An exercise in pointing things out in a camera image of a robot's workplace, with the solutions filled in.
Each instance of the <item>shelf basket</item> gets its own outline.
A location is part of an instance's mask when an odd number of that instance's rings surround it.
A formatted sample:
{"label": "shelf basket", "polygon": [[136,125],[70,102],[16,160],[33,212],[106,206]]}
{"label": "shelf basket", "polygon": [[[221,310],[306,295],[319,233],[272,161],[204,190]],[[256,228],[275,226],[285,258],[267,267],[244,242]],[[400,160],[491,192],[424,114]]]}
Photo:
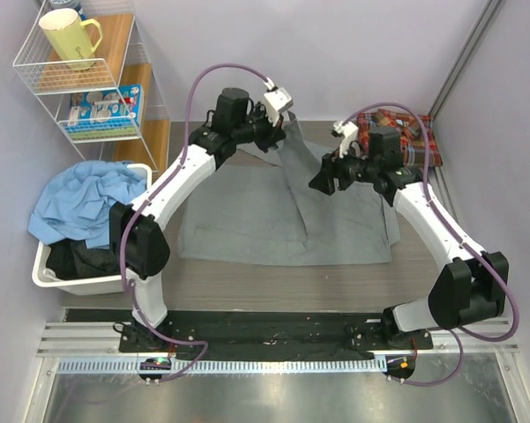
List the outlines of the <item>shelf basket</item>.
{"label": "shelf basket", "polygon": [[[121,14],[100,16],[98,20],[105,20],[108,28],[104,29],[104,41],[99,46],[98,57],[85,60],[62,61],[51,47],[49,40],[39,27],[39,19],[51,11],[48,1],[43,2],[37,19],[21,50],[14,60],[13,67],[34,94],[48,93],[77,93],[94,89],[109,89],[117,86],[121,76],[123,60],[127,44],[119,48],[121,53],[114,51],[110,40],[106,40],[110,33],[113,38],[120,38],[121,31],[129,31],[125,41],[129,42],[133,15]],[[90,28],[89,32],[93,43],[97,40],[97,32]],[[69,65],[73,63],[84,64],[86,70],[73,70]]]}

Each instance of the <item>gray towel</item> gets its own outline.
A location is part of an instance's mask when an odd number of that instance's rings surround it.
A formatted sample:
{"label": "gray towel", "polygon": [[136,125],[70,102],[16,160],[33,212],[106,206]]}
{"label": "gray towel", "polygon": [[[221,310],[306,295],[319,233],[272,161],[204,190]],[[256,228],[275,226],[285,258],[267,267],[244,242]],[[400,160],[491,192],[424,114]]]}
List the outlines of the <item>gray towel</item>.
{"label": "gray towel", "polygon": [[305,144],[296,121],[285,130],[277,152],[243,148],[279,167],[223,166],[195,189],[180,257],[282,266],[391,261],[399,240],[394,210],[369,184],[331,197],[310,189],[328,149]]}

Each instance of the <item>blue shirt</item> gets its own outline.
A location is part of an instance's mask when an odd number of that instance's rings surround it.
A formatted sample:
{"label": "blue shirt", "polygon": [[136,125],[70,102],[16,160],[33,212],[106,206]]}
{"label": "blue shirt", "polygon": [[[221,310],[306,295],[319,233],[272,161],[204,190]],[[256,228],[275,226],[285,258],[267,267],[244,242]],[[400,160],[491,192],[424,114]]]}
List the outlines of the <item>blue shirt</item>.
{"label": "blue shirt", "polygon": [[47,184],[27,230],[46,245],[69,238],[86,240],[90,249],[106,248],[110,207],[129,204],[145,191],[146,179],[125,162],[83,161]]}

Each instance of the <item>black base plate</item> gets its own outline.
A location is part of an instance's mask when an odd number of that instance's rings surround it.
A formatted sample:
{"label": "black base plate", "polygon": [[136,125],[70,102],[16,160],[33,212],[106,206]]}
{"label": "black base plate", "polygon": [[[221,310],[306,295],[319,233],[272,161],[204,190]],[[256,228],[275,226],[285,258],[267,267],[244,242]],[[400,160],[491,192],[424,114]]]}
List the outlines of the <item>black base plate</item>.
{"label": "black base plate", "polygon": [[[85,310],[72,311],[84,317]],[[71,316],[71,312],[67,320],[75,321],[78,316],[74,313]],[[100,310],[87,312],[100,320]],[[125,319],[110,320],[128,322],[130,313],[125,313]],[[412,338],[418,350],[433,348],[431,336],[426,337],[425,331],[413,332],[404,345],[390,346],[381,317],[381,314],[169,311],[158,329],[176,339],[207,341],[209,349],[204,360],[366,360],[371,357],[369,351],[410,350]],[[135,328],[143,331],[140,336],[132,327],[123,328],[120,352],[168,353],[159,339],[149,338],[146,328],[138,323]],[[178,359],[191,360],[198,348],[178,346],[175,352]]]}

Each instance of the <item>laundry basket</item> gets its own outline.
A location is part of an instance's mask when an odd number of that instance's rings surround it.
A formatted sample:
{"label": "laundry basket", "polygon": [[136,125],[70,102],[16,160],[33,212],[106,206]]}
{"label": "laundry basket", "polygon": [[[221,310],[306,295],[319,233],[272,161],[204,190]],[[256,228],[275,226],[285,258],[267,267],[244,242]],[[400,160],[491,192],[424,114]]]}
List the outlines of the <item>laundry basket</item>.
{"label": "laundry basket", "polygon": [[[153,172],[151,168],[143,164],[132,164],[128,166],[137,174],[147,179],[147,188],[151,187]],[[46,262],[49,258],[51,248],[43,242],[37,246],[32,279],[37,286],[43,288],[59,288],[67,293],[75,295],[95,295],[98,293],[120,293],[122,291],[122,278],[120,275],[105,276],[103,278],[86,278],[73,280],[57,280],[51,278],[45,272]]]}

